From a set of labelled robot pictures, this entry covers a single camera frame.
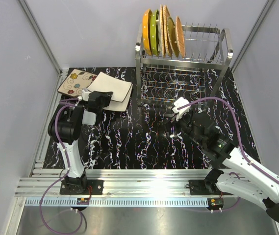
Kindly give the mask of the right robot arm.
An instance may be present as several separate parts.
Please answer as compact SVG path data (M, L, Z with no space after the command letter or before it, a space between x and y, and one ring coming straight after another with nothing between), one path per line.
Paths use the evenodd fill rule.
M209 194L219 191L254 203L279 223L279 176L241 151L239 146L219 132L203 113L188 112L180 119L173 116L164 123L166 133L176 131L197 144L210 160L223 164L245 180L233 178L219 169L211 170L204 180Z

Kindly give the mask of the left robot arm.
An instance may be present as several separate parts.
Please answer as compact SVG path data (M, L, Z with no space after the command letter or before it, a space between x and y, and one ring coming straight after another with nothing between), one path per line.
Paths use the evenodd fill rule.
M112 96L113 92L91 92L84 89L81 96L59 101L48 125L48 135L61 151L65 166L65 174L59 175L56 181L61 183L61 195L91 195L93 187L103 185L103 181L87 179L79 153L78 139L84 117L87 118L88 125L95 125L97 115L109 106Z

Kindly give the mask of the floral square ceramic plate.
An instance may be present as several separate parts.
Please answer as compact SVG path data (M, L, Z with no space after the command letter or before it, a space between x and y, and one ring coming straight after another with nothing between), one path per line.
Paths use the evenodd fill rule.
M57 89L57 92L69 97L77 97L82 94L82 90L88 88L96 79L97 75L74 69L65 78L63 83Z

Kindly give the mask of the white black-rimmed square plate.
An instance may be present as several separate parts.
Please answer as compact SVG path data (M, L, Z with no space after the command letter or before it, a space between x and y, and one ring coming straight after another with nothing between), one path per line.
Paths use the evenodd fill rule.
M131 86L131 82L126 82L100 72L87 89L91 92L113 92L111 99L113 101L123 102Z

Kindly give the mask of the orange wicker plate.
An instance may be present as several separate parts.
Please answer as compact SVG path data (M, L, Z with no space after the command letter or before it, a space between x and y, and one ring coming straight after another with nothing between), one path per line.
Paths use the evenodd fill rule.
M179 16L176 16L176 42L182 58L185 57L185 38L182 23Z

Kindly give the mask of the green wicker plate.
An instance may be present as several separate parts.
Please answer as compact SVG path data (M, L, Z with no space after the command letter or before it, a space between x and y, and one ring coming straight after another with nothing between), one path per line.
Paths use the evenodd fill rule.
M175 27L174 20L172 19L171 16L167 18L167 34L168 34L168 39L172 50L172 54L174 54L175 57L178 57L179 49L176 41L176 27Z

